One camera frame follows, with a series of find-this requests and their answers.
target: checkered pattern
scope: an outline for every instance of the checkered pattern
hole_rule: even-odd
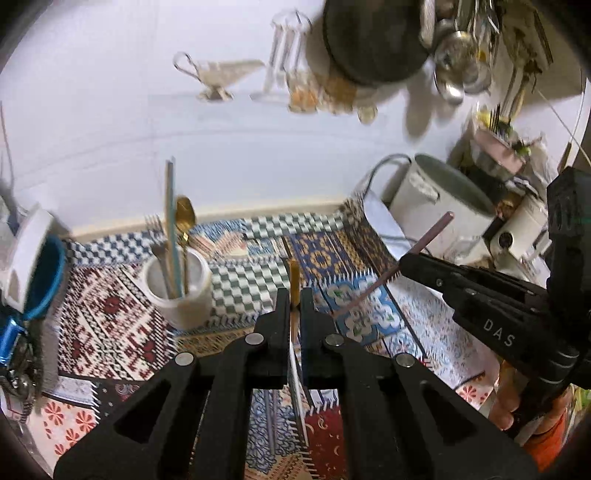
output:
[[[246,238],[293,235],[294,233],[333,232],[343,228],[342,212],[332,215],[286,213],[246,219]]]
[[[66,240],[68,258],[74,265],[98,266],[142,261],[151,255],[148,232],[109,235],[87,244]]]
[[[290,287],[281,262],[265,265],[211,266],[213,310],[215,315],[255,313],[273,307],[277,288]]]

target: orange object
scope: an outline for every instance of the orange object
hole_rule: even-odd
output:
[[[290,299],[291,341],[295,342],[300,327],[300,312],[297,311],[300,304],[300,266],[293,258],[290,259]]]
[[[563,414],[552,429],[542,435],[533,435],[523,446],[534,458],[540,471],[547,469],[560,453],[566,428],[565,418],[566,415]]]

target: metal pot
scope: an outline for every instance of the metal pot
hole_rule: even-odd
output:
[[[453,222],[429,244],[435,257],[459,240],[481,236],[495,218],[495,207],[463,173],[428,155],[417,155],[390,204],[390,213],[409,238],[421,238],[441,216]]]

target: patterned rug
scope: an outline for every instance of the patterned rug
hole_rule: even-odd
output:
[[[358,231],[351,230],[351,220]],[[251,332],[257,316],[272,308],[276,289],[289,287],[288,257],[300,264],[301,279],[313,288],[319,310],[334,312],[358,296],[375,281],[374,272],[382,271],[389,261],[368,253],[368,245],[375,243],[378,251],[379,244],[371,237],[371,227],[359,225],[347,210],[332,216],[288,214],[198,225],[191,232],[191,245],[209,260],[213,311],[205,326],[190,332],[169,328],[133,281],[139,269],[135,262],[150,255],[147,232],[108,236],[84,245],[68,242],[72,271],[51,319],[59,333],[59,376],[44,385],[45,397],[27,421],[49,467],[53,469],[67,449],[175,352],[211,355]],[[391,358],[409,351],[428,365],[430,355],[440,357],[435,347],[425,348],[422,342],[439,339],[420,328],[426,320],[415,310],[412,303],[395,299],[381,287],[336,324],[372,353]],[[420,339],[414,329],[423,335]],[[454,351],[452,344],[446,348]],[[453,370],[453,360],[449,364]],[[478,406],[486,388],[479,386],[482,379],[470,379],[467,373],[457,375],[458,392]],[[300,443],[287,387],[274,393],[254,391],[246,478],[346,478],[338,393],[315,390],[302,402],[307,410],[308,447]],[[13,419],[18,419],[16,410],[8,409]]]
[[[301,266],[303,282],[368,269],[343,231],[289,235],[285,241]]]
[[[377,280],[373,273],[333,277],[322,282],[310,284],[314,291],[314,303],[325,313],[334,313],[359,297]],[[380,338],[385,338],[385,346],[390,356],[408,352],[422,360],[424,355],[409,328],[405,325],[401,312],[391,300],[385,287],[376,289],[360,305],[336,318],[341,334],[367,346]]]
[[[139,267],[77,267],[60,315],[59,370],[147,380],[174,354],[170,330],[132,278]]]

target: wire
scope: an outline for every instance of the wire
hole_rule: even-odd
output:
[[[402,159],[406,159],[408,160],[408,164],[410,165],[413,161],[410,159],[410,157],[408,155],[405,155],[403,153],[393,153],[391,155],[388,155],[384,158],[382,158],[374,168],[372,168],[371,173],[369,174],[369,180],[368,180],[368,184],[365,187],[365,190],[363,191],[363,198],[365,199],[365,197],[367,196],[368,192],[369,192],[369,188],[371,187],[371,183],[374,180],[374,175],[376,174],[376,172],[386,163],[392,161],[392,160],[402,160]]]
[[[573,139],[573,142],[577,145],[577,147],[579,148],[579,150],[581,151],[581,153],[583,154],[583,156],[587,160],[587,163],[589,163],[589,166],[591,166],[591,160],[589,159],[589,156],[587,155],[587,152],[583,149],[583,147],[581,147],[581,144],[579,143],[579,141],[574,137],[573,133],[569,130],[569,128],[564,123],[564,121],[560,118],[560,115],[554,109],[554,107],[552,106],[552,104],[550,103],[550,101],[544,96],[544,94],[542,92],[540,92],[540,90],[535,89],[535,91],[538,92],[538,95],[542,97],[542,99],[548,104],[548,106],[550,107],[550,109],[554,112],[554,114],[556,115],[556,118],[560,121],[560,123],[562,124],[562,126],[564,127],[564,129],[569,133],[570,138]]]
[[[392,241],[392,242],[400,242],[400,241],[406,240],[406,241],[412,242],[414,244],[417,244],[418,243],[418,240],[416,240],[414,238],[410,238],[410,237],[404,236],[404,235],[402,235],[402,236],[380,235],[379,237],[382,240]],[[431,256],[431,257],[433,256],[433,254],[429,251],[429,249],[427,247],[425,247],[423,250],[425,250],[425,252],[427,252],[429,254],[429,256]]]

